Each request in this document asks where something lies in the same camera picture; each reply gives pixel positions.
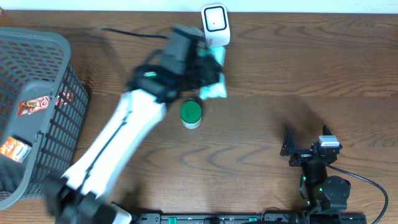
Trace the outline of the teal wet wipes pack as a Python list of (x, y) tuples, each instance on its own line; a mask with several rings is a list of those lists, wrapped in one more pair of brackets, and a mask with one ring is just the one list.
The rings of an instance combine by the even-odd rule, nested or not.
[[(223, 67), (226, 49), (223, 46), (212, 47), (208, 50), (199, 50), (199, 55), (212, 54), (215, 60)], [(220, 73), (219, 82), (200, 88), (199, 97), (202, 100), (209, 98), (226, 98), (228, 96), (224, 74)]]

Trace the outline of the green lid jar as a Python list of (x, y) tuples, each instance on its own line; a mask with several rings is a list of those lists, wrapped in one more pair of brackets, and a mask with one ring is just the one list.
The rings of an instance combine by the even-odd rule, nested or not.
[(182, 124), (188, 129), (196, 129), (201, 125), (202, 107), (196, 101), (186, 101), (180, 109)]

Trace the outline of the orange Top chocolate bar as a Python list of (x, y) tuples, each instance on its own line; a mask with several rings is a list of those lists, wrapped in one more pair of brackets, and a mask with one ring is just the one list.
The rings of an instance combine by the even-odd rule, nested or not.
[[(67, 105), (68, 103), (74, 103), (76, 98), (71, 90), (64, 90), (62, 92), (62, 98), (60, 95), (57, 96), (55, 106)], [(39, 111), (46, 110), (50, 103), (50, 97), (48, 95), (40, 96), (27, 101), (21, 101), (19, 103), (18, 116), (30, 115)]]

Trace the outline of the orange small box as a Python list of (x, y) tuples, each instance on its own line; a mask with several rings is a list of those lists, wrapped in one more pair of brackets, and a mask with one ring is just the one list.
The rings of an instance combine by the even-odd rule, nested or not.
[(13, 161), (23, 163), (32, 147), (18, 139), (8, 137), (1, 146), (1, 154)]

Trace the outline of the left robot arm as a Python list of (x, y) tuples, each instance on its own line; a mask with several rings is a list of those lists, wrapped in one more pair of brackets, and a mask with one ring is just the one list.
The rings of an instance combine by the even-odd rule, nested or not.
[(183, 61), (186, 71), (181, 75), (166, 65), (138, 66), (131, 89), (121, 95), (86, 153), (61, 178), (45, 180), (47, 208), (56, 222), (131, 223), (131, 212), (107, 202), (117, 179), (141, 142), (164, 119), (168, 104), (185, 91), (224, 86), (225, 54), (224, 47), (196, 47), (194, 58)]

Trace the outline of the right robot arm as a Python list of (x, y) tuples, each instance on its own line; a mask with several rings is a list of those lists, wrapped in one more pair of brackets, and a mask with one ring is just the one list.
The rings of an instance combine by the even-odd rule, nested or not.
[(285, 129), (280, 155), (290, 158), (289, 166), (302, 168), (300, 194), (309, 201), (310, 208), (316, 208), (318, 212), (347, 209), (350, 182), (336, 175), (329, 176), (326, 171), (327, 165), (337, 160), (342, 148), (327, 126), (323, 127), (323, 134), (308, 149), (298, 149), (291, 129)]

